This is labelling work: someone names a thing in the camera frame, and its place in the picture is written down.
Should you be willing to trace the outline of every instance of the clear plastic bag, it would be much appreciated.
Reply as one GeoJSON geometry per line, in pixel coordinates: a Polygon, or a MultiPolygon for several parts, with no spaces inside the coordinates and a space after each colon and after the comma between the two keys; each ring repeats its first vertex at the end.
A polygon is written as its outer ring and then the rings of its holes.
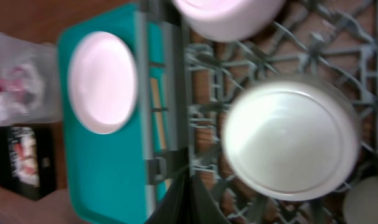
{"type": "Polygon", "coordinates": [[[0,126],[60,120],[57,49],[0,33],[0,126]]]}

